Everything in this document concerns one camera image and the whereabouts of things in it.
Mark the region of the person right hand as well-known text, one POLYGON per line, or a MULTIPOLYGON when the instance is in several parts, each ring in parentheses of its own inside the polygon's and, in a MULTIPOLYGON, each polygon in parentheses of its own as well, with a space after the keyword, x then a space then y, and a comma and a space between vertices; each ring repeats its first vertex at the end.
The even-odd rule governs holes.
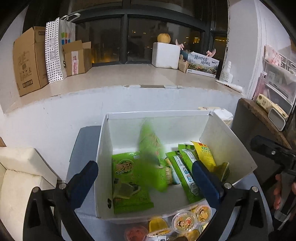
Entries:
POLYGON ((281 174, 277 174, 275 176, 275 179, 277 181, 277 184, 273 192, 275 196, 273 207, 275 210, 278 210, 280 208, 280 202, 281 202, 281 174))

